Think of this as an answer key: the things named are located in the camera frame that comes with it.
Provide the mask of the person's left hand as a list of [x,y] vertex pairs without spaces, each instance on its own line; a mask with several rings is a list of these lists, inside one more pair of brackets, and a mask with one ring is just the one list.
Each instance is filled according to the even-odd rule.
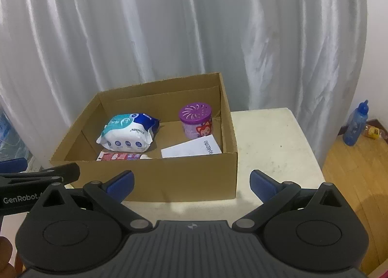
[[18,274],[10,264],[13,246],[8,238],[0,237],[0,278],[16,278]]

